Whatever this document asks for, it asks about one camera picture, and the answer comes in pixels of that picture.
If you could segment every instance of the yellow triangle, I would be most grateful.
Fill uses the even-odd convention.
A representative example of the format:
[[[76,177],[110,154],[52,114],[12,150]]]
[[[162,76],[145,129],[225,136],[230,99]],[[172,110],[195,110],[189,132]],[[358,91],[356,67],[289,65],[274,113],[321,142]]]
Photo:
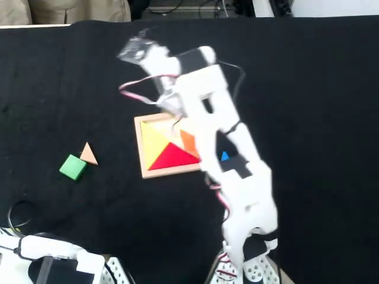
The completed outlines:
[[[145,166],[149,169],[166,148],[169,140],[145,122],[141,122],[141,132]]]
[[[88,162],[88,163],[91,163],[91,164],[95,164],[95,165],[99,165],[96,161],[96,158],[95,158],[95,155],[94,155],[94,152],[92,152],[91,150],[91,147],[89,146],[88,142],[85,143],[85,146],[84,146],[84,149],[83,149],[83,152],[81,154],[81,158],[80,158],[82,161],[85,161],[85,162]]]

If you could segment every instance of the small triangle block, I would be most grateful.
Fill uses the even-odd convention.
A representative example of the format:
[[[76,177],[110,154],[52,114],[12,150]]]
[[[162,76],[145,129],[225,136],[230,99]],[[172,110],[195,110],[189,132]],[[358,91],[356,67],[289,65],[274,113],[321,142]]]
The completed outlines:
[[[149,170],[164,169],[167,167],[185,166],[196,164],[199,159],[180,149],[174,143],[169,143],[162,154],[156,159]]]
[[[97,166],[99,165],[98,162],[96,161],[94,152],[92,152],[91,147],[89,146],[88,142],[85,143],[80,159],[87,163],[95,164]]]
[[[223,154],[222,154],[222,156],[221,156],[221,162],[222,162],[222,161],[226,161],[226,160],[228,160],[228,159],[229,159],[229,156],[228,156],[227,153],[224,151]]]
[[[195,137],[184,130],[180,130],[180,137],[182,138],[184,150],[189,152],[191,155],[199,158],[199,153],[195,146]]]
[[[169,140],[145,122],[141,122],[141,132],[145,166],[149,169],[169,144]]]

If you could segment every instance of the red triangle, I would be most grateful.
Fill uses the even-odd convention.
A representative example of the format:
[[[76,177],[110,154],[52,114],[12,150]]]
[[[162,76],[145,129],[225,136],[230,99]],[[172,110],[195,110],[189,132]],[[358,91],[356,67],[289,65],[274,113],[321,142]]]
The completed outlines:
[[[180,149],[173,143],[169,143],[149,170],[164,169],[167,167],[184,166],[186,164],[196,164],[199,159]]]

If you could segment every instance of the orange triangle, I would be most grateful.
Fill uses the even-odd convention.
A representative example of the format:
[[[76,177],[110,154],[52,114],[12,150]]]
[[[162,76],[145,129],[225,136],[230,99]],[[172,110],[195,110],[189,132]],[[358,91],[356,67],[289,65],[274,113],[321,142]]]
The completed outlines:
[[[195,137],[184,130],[180,130],[180,137],[182,138],[184,150],[189,152],[189,154],[199,158],[199,153],[195,146]]]
[[[164,169],[167,167],[185,166],[186,164],[196,164],[199,159],[183,151],[174,143],[169,143],[162,154],[155,160],[149,170]]]
[[[91,147],[89,146],[88,142],[85,143],[83,152],[81,154],[81,160],[91,163],[91,164],[95,164],[97,166],[99,165],[96,161],[95,155],[92,152]]]

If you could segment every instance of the floor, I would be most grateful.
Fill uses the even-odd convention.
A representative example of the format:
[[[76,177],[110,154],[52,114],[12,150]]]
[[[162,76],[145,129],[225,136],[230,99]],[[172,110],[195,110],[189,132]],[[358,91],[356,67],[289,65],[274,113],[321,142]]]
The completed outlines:
[[[204,5],[205,0],[183,0],[182,5],[167,14],[164,13],[174,9],[180,0],[151,0],[149,9],[143,13],[143,20],[177,20],[177,19],[199,19],[199,18],[226,18],[222,2],[216,6],[216,0]],[[237,17],[232,5],[233,0],[225,0],[226,11],[229,17]]]

